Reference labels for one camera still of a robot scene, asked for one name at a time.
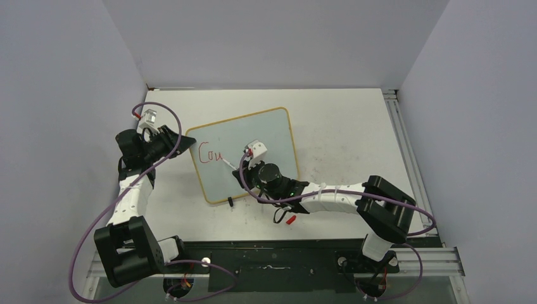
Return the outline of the yellow framed whiteboard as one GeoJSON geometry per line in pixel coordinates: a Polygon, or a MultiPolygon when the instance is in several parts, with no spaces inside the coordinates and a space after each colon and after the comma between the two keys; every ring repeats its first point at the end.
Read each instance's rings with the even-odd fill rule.
{"type": "Polygon", "coordinates": [[[300,177],[289,113],[283,107],[193,127],[186,131],[186,136],[196,139],[190,152],[203,196],[209,204],[247,195],[232,175],[232,169],[221,159],[238,167],[244,147],[256,139],[268,149],[265,162],[278,165],[287,177],[300,177]]]}

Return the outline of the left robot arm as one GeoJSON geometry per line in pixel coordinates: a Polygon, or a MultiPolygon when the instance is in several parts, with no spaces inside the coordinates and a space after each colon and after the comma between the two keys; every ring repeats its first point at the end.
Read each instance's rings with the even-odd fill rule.
{"type": "Polygon", "coordinates": [[[178,236],[157,240],[144,218],[155,188],[154,164],[166,156],[175,158],[196,143],[166,125],[127,129],[115,137],[122,156],[118,162],[120,197],[108,223],[94,232],[94,242],[109,283],[121,287],[168,268],[184,271],[189,263],[178,236]]]}

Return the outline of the red marker cap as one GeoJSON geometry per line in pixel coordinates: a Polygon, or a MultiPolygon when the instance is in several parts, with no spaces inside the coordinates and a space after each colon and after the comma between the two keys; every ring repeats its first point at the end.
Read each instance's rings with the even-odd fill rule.
{"type": "Polygon", "coordinates": [[[296,220],[296,216],[293,215],[292,217],[286,220],[286,224],[291,225],[295,220],[296,220]]]}

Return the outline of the red capped whiteboard marker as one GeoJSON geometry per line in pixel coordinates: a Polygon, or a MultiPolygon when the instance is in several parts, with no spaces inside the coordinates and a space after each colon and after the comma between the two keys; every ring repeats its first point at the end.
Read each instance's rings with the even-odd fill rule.
{"type": "Polygon", "coordinates": [[[231,162],[229,162],[228,160],[226,160],[225,158],[222,158],[221,159],[228,167],[230,167],[232,170],[237,170],[237,167],[234,166],[231,162]]]}

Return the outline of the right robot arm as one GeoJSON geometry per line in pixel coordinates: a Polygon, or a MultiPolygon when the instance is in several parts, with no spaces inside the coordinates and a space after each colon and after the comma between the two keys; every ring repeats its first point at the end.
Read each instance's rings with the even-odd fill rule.
{"type": "Polygon", "coordinates": [[[339,212],[360,216],[370,228],[358,254],[359,265],[366,271],[380,267],[391,246],[407,240],[416,202],[378,175],[371,175],[361,184],[327,186],[285,177],[273,163],[261,162],[248,168],[244,161],[243,165],[233,170],[232,175],[247,192],[259,190],[259,203],[291,213],[339,212]]]}

